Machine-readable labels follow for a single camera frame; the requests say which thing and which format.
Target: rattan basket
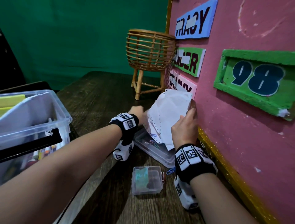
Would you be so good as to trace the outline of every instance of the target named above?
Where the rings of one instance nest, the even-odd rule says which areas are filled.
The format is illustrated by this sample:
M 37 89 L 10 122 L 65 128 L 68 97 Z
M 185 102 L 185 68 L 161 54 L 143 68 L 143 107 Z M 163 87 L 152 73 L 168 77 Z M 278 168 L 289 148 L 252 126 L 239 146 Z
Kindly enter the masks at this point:
M 175 36 L 149 30 L 129 30 L 126 55 L 129 65 L 134 68 L 131 86 L 135 88 L 136 100 L 139 99 L 140 94 L 165 90 L 165 69 L 171 64 L 175 51 Z M 160 86 L 142 82 L 143 71 L 161 72 Z M 141 85 L 155 89 L 141 91 Z

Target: green name sign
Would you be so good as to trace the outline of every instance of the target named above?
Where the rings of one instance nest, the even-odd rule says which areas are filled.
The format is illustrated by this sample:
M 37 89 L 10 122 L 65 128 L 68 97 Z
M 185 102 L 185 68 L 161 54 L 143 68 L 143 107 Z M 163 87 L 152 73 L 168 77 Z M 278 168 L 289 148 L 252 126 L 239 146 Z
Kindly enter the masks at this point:
M 205 52 L 203 48 L 178 48 L 172 63 L 182 71 L 199 77 Z
M 295 52 L 224 50 L 214 87 L 291 121 L 295 117 Z

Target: blue paper clip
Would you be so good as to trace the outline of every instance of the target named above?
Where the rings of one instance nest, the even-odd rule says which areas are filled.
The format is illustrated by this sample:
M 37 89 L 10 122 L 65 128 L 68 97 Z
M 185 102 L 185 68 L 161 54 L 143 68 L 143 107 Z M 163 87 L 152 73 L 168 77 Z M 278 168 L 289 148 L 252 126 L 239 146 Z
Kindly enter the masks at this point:
M 170 174 L 174 173 L 175 170 L 176 170 L 176 168 L 173 167 L 172 169 L 168 170 L 168 171 L 166 172 L 166 174 L 167 174 L 167 175 L 170 175 Z

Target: number 98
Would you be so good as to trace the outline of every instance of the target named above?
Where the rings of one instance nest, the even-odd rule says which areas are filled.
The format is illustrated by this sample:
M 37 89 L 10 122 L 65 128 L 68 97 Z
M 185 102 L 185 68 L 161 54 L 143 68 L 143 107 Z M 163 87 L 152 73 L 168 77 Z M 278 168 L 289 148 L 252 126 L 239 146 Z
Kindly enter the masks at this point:
M 234 80 L 232 84 L 243 85 L 252 73 L 252 64 L 248 61 L 239 61 L 232 70 Z M 248 88 L 261 96 L 271 96 L 278 91 L 280 80 L 285 75 L 284 70 L 272 64 L 261 64 L 257 66 L 248 81 Z

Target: green curtain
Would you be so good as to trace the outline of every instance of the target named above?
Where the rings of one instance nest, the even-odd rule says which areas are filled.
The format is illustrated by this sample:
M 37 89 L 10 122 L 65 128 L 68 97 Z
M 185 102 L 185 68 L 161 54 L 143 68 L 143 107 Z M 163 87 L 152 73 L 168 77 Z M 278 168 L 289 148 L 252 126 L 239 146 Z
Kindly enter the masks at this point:
M 0 29 L 26 81 L 44 80 L 60 90 L 90 71 L 133 74 L 125 55 L 128 30 L 165 32 L 167 4 L 167 0 L 2 0 Z

